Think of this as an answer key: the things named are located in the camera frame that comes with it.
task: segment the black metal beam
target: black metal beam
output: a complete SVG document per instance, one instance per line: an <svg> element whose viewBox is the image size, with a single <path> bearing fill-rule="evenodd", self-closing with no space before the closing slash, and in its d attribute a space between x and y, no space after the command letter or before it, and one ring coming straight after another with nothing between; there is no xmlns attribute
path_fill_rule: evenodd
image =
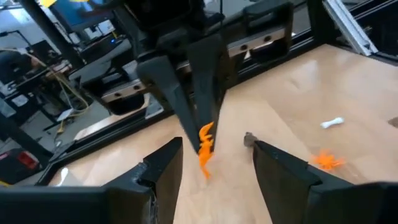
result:
<svg viewBox="0 0 398 224"><path fill-rule="evenodd" d="M313 38L323 44L334 41L335 23L323 7L323 0L307 0L307 7Z"/></svg>
<svg viewBox="0 0 398 224"><path fill-rule="evenodd" d="M28 134L23 132L23 130L19 129L18 125L13 122L13 120L6 118L2 113L0 113L0 127L23 149L32 153L43 167L47 166L53 154L33 140Z"/></svg>
<svg viewBox="0 0 398 224"><path fill-rule="evenodd" d="M63 38L55 25L47 17L40 6L33 0L19 0L21 6L32 17L45 35L57 46L61 54L72 64L73 68L80 68L84 63L75 49Z"/></svg>

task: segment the wooden surface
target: wooden surface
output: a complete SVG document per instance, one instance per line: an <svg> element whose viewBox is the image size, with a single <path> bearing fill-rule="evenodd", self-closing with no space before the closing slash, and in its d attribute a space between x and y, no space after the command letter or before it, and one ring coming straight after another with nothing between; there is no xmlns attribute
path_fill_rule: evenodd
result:
<svg viewBox="0 0 398 224"><path fill-rule="evenodd" d="M228 90L206 181L175 116L68 165L83 185L102 185L174 136L184 138L174 223L271 223L246 131L312 163L330 149L346 164L331 173L354 184L398 180L398 68L321 46ZM345 123L322 129L335 117Z"/></svg>

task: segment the orange object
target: orange object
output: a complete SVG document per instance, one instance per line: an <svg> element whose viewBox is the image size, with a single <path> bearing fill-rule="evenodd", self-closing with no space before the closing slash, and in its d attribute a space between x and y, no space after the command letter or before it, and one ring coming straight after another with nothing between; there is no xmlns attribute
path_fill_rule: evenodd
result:
<svg viewBox="0 0 398 224"><path fill-rule="evenodd" d="M214 140L211 134L207 134L210 128L213 126L214 122L204 125L199 131L199 138L201 141L199 149L199 164L201 171L205 175L206 179L210 178L210 173L206 169L206 163L213 156L211 147L213 146Z"/></svg>
<svg viewBox="0 0 398 224"><path fill-rule="evenodd" d="M345 163L344 159L335 159L335 156L329 154L326 149L321 149L319 156L315 157L315 162L325 171L331 171L334 167Z"/></svg>

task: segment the cable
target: cable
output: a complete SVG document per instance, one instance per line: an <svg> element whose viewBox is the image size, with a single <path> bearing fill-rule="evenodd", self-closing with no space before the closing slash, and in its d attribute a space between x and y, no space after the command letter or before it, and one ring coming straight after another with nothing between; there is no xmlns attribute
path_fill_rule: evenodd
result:
<svg viewBox="0 0 398 224"><path fill-rule="evenodd" d="M224 13L223 13L223 0L220 0L220 14L222 15L222 16L224 16ZM224 22L224 19L225 19L225 16L224 16L224 18L221 20L221 23L220 23L220 34L221 34L221 36L223 35L223 22Z"/></svg>
<svg viewBox="0 0 398 224"><path fill-rule="evenodd" d="M11 51L11 52L18 52L18 53L22 54L20 51L18 51L18 50L16 50L16 49L0 49L0 50ZM57 72L59 72L59 71L55 71L53 68L48 67L43 61L39 60L37 57L35 57L35 56L33 56L33 55L29 54L29 53L24 53L24 54L26 54L26 55L28 55L30 58L36 60L39 64L41 64L41 66L48 68L48 69L50 70L51 74L52 74L53 76L55 76L55 78L57 79L57 81L60 83L60 85L62 85L62 84L65 85L65 86L66 86L66 87L67 87L67 88L68 88L68 89L69 89L69 90L70 90L70 91L71 91L83 104L85 104L85 108L84 108L80 113L72 114L72 115L70 115L70 116L80 116L80 115L82 115L82 114L84 114L84 113L86 113L86 112L88 111L88 109L89 109L90 106L89 106L89 104L87 103L87 101L86 101L82 96L80 96L80 94L77 93L72 87L70 87L69 84L63 80L63 78L59 77L59 75L57 74Z"/></svg>
<svg viewBox="0 0 398 224"><path fill-rule="evenodd" d="M4 181L1 181L1 180L0 180L0 185L3 185L5 187L10 187L11 186L11 184L5 183Z"/></svg>
<svg viewBox="0 0 398 224"><path fill-rule="evenodd" d="M65 97L66 97L66 99L67 99L67 101L68 101L69 106L70 106L74 111L77 111L77 112L84 112L85 109L78 110L78 109L76 109L76 108L74 108L74 107L72 106L72 103L71 103L71 101L70 101L70 97L68 96L68 93L65 91L65 89L64 89L63 85L61 85L61 83L60 83L60 86L61 86L61 89L62 89L63 94L65 95Z"/></svg>
<svg viewBox="0 0 398 224"><path fill-rule="evenodd" d="M63 133L63 121L64 121L64 120L61 121L60 127L59 127L58 130L55 132L55 136L54 136L54 139L53 139L53 143L54 143L54 146L55 146L55 147L57 147L58 137Z"/></svg>

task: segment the wall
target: wall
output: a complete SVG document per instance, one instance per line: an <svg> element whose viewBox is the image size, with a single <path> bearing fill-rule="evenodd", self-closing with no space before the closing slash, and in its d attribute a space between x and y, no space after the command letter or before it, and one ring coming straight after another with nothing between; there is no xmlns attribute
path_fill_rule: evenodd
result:
<svg viewBox="0 0 398 224"><path fill-rule="evenodd" d="M44 12L52 22L58 22L58 20L50 12L49 9L44 9ZM30 15L28 15L25 9L11 9L6 11L0 11L0 21L1 21L0 32L19 30L22 33L22 35L24 35L31 44L35 44L42 40L46 40L56 51L59 52L59 50L51 42L51 40L33 21ZM104 34L108 34L113 30L113 26L111 25L110 21L105 21L100 23L99 28L102 30ZM101 35L100 31L92 32L89 29L86 29L86 32L91 38L99 37ZM61 32L61 34L68 42L70 42L64 32ZM70 37L74 43L79 42L79 39L75 34L71 34ZM6 37L0 37L0 48L4 47L24 48L27 47L27 43L25 43L24 40L18 34L11 34Z"/></svg>

